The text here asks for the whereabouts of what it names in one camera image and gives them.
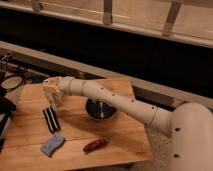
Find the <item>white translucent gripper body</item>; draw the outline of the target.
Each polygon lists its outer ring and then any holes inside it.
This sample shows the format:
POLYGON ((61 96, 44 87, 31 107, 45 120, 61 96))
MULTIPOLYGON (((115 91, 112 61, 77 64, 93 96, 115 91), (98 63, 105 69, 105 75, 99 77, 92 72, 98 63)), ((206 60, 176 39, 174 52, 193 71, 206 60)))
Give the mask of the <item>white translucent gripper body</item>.
POLYGON ((52 108, 58 108, 62 104, 62 93, 58 87, 61 77, 50 77, 43 81, 44 94, 52 108))

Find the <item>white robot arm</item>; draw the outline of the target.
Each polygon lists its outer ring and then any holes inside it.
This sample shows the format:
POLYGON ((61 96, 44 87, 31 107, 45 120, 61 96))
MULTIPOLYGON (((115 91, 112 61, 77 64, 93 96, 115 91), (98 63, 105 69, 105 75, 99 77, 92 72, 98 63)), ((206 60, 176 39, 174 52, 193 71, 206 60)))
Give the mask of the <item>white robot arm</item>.
POLYGON ((213 113, 199 103, 184 103, 174 111, 116 94, 93 80, 50 77, 43 91, 57 110, 63 96, 83 96, 104 102, 172 139, 170 171, 213 171, 213 113))

